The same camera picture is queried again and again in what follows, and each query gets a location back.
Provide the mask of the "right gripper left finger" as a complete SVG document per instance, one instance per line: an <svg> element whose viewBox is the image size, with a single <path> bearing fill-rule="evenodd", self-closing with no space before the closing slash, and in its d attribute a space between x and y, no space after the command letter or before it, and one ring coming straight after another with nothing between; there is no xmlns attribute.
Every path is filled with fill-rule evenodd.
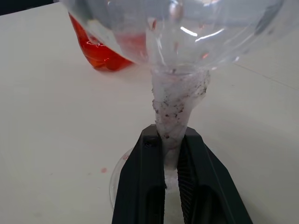
<svg viewBox="0 0 299 224"><path fill-rule="evenodd" d="M165 180L156 125L142 130L120 171L112 224L164 224Z"/></svg>

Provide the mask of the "clear wine glass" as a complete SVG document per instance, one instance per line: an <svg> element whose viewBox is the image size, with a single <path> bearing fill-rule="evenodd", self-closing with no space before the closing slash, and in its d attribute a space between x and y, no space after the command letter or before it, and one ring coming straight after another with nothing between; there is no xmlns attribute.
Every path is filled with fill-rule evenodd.
<svg viewBox="0 0 299 224"><path fill-rule="evenodd" d="M150 67L166 190L175 191L180 146L209 71L270 34L285 7L298 0L59 1L92 42Z"/></svg>

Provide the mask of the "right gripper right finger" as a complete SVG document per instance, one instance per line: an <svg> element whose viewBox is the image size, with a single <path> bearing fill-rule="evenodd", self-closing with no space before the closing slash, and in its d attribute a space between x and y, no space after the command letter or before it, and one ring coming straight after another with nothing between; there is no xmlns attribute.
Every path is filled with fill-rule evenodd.
<svg viewBox="0 0 299 224"><path fill-rule="evenodd" d="M185 224L253 224L229 171L190 127L177 172Z"/></svg>

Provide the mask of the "red liquid plastic bottle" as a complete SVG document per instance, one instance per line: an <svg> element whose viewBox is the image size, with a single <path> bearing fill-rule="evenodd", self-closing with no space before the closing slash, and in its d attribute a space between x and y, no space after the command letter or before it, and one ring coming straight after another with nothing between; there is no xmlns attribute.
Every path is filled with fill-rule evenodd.
<svg viewBox="0 0 299 224"><path fill-rule="evenodd" d="M82 53L96 70L119 71L148 60L143 23L111 21L109 15L103 21L90 15L69 17Z"/></svg>

